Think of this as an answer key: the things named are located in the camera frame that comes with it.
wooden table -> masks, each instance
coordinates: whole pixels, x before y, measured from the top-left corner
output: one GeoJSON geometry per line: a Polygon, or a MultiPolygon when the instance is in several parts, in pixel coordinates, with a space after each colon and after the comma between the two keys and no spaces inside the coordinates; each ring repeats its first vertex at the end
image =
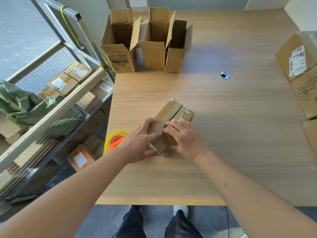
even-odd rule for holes
{"type": "MultiPolygon", "coordinates": [[[[170,98],[196,114],[192,123],[220,158],[297,206],[317,205],[317,165],[305,117],[276,64],[296,31],[284,10],[179,11],[194,23],[182,72],[117,73],[107,135],[131,132],[170,98]],[[223,80],[219,73],[231,73],[223,80]]],[[[193,163],[153,157],[127,165],[97,204],[224,205],[193,163]]]]}

dark pants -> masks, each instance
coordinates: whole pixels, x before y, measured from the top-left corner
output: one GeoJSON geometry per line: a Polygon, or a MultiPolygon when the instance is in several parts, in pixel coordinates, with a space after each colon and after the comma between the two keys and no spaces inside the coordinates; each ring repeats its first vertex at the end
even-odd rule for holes
{"type": "MultiPolygon", "coordinates": [[[[124,215],[115,237],[146,238],[143,230],[143,216],[139,210],[131,209],[124,215]]],[[[202,238],[202,236],[183,214],[177,214],[166,227],[165,238],[202,238]]]]}

right hand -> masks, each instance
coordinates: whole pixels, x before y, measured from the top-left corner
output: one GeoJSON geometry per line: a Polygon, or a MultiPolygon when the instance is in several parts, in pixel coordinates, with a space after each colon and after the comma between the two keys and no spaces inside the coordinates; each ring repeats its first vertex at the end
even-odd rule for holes
{"type": "Polygon", "coordinates": [[[208,151],[204,139],[197,132],[191,122],[184,119],[166,122],[168,125],[163,129],[164,133],[169,133],[177,142],[177,146],[170,146],[165,154],[177,152],[183,155],[186,159],[194,161],[194,159],[203,152],[208,151]]]}

orange package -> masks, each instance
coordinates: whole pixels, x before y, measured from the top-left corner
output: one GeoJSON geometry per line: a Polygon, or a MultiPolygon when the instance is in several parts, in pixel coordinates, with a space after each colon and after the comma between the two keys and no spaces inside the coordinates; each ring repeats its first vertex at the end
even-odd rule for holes
{"type": "Polygon", "coordinates": [[[67,157],[69,163],[76,170],[76,172],[81,171],[88,165],[95,162],[95,157],[93,154],[82,144],[67,157]]]}

